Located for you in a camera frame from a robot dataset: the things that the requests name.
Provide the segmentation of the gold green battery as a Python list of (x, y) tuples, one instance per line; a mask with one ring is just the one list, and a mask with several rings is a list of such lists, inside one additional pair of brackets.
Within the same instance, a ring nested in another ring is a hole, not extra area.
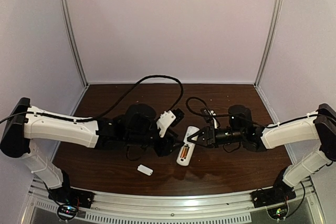
[(183, 148), (183, 151), (182, 151), (182, 154), (181, 154), (181, 158), (186, 158), (186, 157), (187, 157), (188, 150), (189, 150), (189, 147), (188, 147), (188, 146), (185, 146), (185, 147)]

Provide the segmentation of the white remote control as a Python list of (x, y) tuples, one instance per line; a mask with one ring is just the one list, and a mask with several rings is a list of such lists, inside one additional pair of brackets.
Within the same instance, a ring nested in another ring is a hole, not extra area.
[(188, 140), (188, 137), (198, 132), (200, 129), (195, 126), (189, 126), (186, 130), (183, 140), (183, 146), (180, 148), (176, 162), (180, 166), (188, 166), (190, 164), (195, 144)]

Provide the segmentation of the white battery cover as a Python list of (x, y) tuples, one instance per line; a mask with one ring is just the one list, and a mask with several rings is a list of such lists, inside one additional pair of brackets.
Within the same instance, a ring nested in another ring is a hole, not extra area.
[(138, 167), (137, 167), (137, 171), (147, 175), (147, 176), (151, 176), (153, 174), (153, 170), (149, 167), (146, 167), (142, 164), (140, 164)]

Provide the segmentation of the orange battery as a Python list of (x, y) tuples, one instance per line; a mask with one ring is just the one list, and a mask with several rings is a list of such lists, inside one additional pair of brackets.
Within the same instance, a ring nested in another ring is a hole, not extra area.
[(183, 146), (181, 148), (181, 153), (180, 153), (180, 158), (181, 159), (185, 159), (186, 158), (187, 151), (188, 151), (188, 147), (187, 146)]

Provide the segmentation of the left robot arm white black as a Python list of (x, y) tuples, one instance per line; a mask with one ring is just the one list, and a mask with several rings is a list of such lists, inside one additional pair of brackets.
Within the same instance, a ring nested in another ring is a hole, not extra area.
[(129, 106), (125, 114), (113, 119), (79, 118), (41, 110), (21, 98), (11, 115), (1, 139), (1, 151), (19, 158), (46, 185), (58, 202), (70, 203), (77, 193), (70, 186), (68, 174), (41, 153), (34, 139), (67, 142), (97, 150), (119, 150), (129, 146), (153, 148), (157, 156), (167, 156), (175, 149), (177, 135), (170, 128), (184, 114), (180, 109), (157, 116), (147, 104)]

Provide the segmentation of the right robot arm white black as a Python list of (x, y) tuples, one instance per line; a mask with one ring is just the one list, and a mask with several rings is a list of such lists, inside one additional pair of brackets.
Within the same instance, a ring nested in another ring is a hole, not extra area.
[(187, 140), (205, 148), (238, 143), (252, 152), (307, 140), (319, 141), (301, 161), (284, 168), (271, 188), (252, 192), (255, 206), (295, 198), (295, 186), (335, 162), (335, 110), (326, 103), (302, 117), (268, 126), (253, 122), (251, 110), (240, 104), (229, 107), (227, 117), (227, 128), (216, 128), (212, 124), (189, 134)]

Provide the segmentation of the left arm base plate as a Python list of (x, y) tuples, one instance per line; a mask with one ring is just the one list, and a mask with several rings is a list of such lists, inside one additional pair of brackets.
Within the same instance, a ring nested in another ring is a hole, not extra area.
[(56, 202), (57, 204), (68, 204), (74, 207), (81, 207), (90, 209), (93, 203), (95, 194), (91, 191), (75, 189), (75, 188), (57, 188), (47, 189), (48, 198)]

